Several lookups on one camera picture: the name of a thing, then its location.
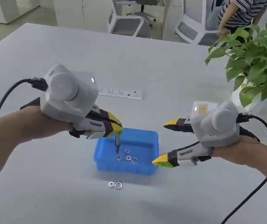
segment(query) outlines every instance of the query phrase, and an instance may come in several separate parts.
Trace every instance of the white cabinet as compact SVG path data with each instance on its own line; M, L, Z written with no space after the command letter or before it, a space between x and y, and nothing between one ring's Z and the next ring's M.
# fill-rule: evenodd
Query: white cabinet
M110 0L54 0L58 26L107 32Z
M39 6L39 0L0 0L0 22L9 23Z
M165 0L165 7L162 39L164 41L181 42L173 31L183 16L183 0Z

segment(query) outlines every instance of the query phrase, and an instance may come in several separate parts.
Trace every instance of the office chair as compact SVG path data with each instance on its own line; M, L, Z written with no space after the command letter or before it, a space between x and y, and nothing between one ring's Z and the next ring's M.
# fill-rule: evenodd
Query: office chair
M110 34L119 34L126 36L149 37L151 27L149 22L142 16L135 15L137 3L135 1L116 1L111 0L112 13L108 18L108 32ZM128 5L134 8L134 11L128 15L122 16L117 13L117 6Z
M156 17L154 15L151 15L149 13L145 13L144 9L145 9L145 5L149 5L149 6L157 6L159 0L135 0L137 2L137 4L141 4L141 11L140 12L136 12L135 15L140 15L144 18L146 18L146 20L150 23L150 26L152 27L152 24L150 22L149 18L153 18L153 22L156 21Z
M209 3L214 5L214 10L219 10L219 7L215 7L216 1L212 3L211 0L183 0L183 17L174 30L183 42L211 46L218 39L217 27L209 30L206 24L211 12Z

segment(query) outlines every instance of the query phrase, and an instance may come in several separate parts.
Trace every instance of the green plant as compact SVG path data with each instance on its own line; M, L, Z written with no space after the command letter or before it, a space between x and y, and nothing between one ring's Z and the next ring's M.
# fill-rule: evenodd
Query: green plant
M235 79L234 90L242 87L239 99L243 107L249 105L259 93L261 101L267 98L267 23L265 27L260 31L259 26L249 25L238 28L234 34L220 37L209 48L210 54L205 60L207 65L213 58L229 56L227 81ZM255 31L257 37L250 38L247 30ZM241 43L237 38L243 38L245 42Z

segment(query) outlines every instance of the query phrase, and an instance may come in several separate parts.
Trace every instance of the striped shirt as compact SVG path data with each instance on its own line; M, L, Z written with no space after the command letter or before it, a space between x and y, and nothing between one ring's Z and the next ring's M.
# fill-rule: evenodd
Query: striped shirt
M218 13L218 22L220 23L226 9L234 2L238 10L231 16L227 22L227 27L244 27L251 23L259 12L267 7L267 0L224 0Z

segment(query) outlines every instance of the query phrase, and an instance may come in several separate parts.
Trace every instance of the human hand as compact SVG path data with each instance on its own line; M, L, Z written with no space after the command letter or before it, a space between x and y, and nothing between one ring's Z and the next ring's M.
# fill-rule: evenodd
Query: human hand
M218 36L224 36L224 35L227 35L227 34L230 34L230 30L228 30L225 27L219 27L218 28Z
M48 117L39 106L28 106L17 113L21 124L20 143L72 130L71 124Z
M253 167L252 158L259 150L260 142L249 136L240 136L240 141L228 147L217 147L212 151L212 157L221 157L227 161Z

